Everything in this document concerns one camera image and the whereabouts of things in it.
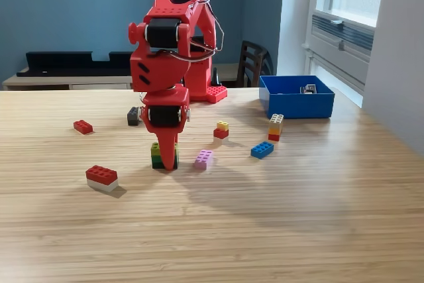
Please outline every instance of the white lego brick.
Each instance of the white lego brick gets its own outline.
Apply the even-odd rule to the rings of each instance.
[[[284,116],[281,114],[273,114],[270,119],[269,128],[270,129],[279,129],[282,130],[283,128],[283,118]]]
[[[219,139],[218,137],[213,137],[213,143],[217,145],[225,145],[229,142],[229,136],[225,137],[224,139]]]
[[[118,186],[118,179],[116,179],[114,182],[112,182],[109,185],[104,185],[99,182],[94,182],[93,180],[87,179],[87,185],[91,188],[101,190],[102,192],[111,192]]]

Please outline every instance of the red and white lego brick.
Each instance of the red and white lego brick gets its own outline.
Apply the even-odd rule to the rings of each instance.
[[[197,169],[206,170],[208,167],[212,165],[213,160],[213,151],[212,150],[201,150],[199,156],[197,156],[194,161],[194,166]]]
[[[88,186],[104,192],[111,192],[118,186],[117,172],[108,168],[93,166],[85,172],[85,176]]]
[[[93,127],[83,120],[74,122],[74,129],[84,135],[93,132]]]

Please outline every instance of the blue box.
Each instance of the blue box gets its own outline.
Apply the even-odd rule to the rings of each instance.
[[[315,84],[317,93],[300,93],[300,87]],[[331,117],[334,92],[316,76],[261,76],[259,98],[266,116],[282,114],[285,119]]]

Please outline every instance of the stacked lego bricks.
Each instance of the stacked lego bricks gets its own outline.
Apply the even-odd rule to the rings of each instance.
[[[273,114],[270,119],[270,126],[268,127],[268,139],[270,141],[278,142],[283,130],[283,118],[281,114]]]
[[[152,168],[153,169],[165,169],[164,163],[162,162],[162,158],[160,157],[159,143],[154,142],[152,144],[152,147],[150,148],[150,154],[152,156]],[[178,168],[179,163],[180,163],[180,157],[178,155],[178,143],[175,143],[174,169]]]
[[[227,122],[219,121],[217,128],[213,131],[213,139],[216,142],[226,142],[229,136],[229,126]]]
[[[104,192],[111,192],[118,186],[117,172],[108,168],[93,166],[85,172],[87,185]]]

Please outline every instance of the white wall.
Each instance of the white wall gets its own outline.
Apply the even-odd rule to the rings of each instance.
[[[282,0],[277,75],[301,75],[305,52],[309,0]]]
[[[424,0],[382,0],[363,108],[424,154]]]

